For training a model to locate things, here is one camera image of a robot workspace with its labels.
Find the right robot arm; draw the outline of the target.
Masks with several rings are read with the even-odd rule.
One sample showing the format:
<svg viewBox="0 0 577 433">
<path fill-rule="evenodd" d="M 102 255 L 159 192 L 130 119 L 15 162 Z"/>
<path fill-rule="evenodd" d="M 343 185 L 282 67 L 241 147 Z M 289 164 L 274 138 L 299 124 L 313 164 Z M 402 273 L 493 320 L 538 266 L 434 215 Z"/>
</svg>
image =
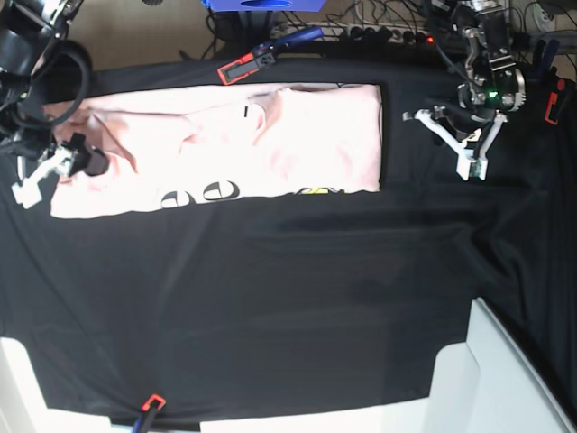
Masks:
<svg viewBox="0 0 577 433">
<path fill-rule="evenodd" d="M 59 143 L 54 129 L 79 109 L 87 96 L 91 59 L 79 44 L 67 39 L 81 1 L 6 1 L 1 7 L 1 153 L 16 158 L 12 192 L 28 209 L 42 202 L 40 182 L 56 173 L 70 177 L 105 173 L 105 154 L 74 133 Z M 42 119 L 24 114 L 22 104 L 60 57 L 79 68 L 76 98 L 62 114 Z"/>
</svg>

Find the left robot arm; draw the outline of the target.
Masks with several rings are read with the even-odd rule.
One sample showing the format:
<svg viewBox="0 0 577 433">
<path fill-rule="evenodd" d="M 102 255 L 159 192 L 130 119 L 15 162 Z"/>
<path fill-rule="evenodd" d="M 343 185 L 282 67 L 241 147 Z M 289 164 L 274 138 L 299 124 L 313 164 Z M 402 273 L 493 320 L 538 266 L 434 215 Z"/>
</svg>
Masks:
<svg viewBox="0 0 577 433">
<path fill-rule="evenodd" d="M 485 180 L 488 152 L 508 115 L 526 102 L 526 80 L 514 61 L 507 13 L 497 1 L 458 1 L 452 9 L 453 33 L 467 43 L 461 66 L 444 51 L 433 5 L 423 3 L 429 34 L 450 71 L 463 79 L 453 99 L 430 98 L 426 107 L 403 114 L 418 121 L 456 154 L 462 180 Z"/>
</svg>

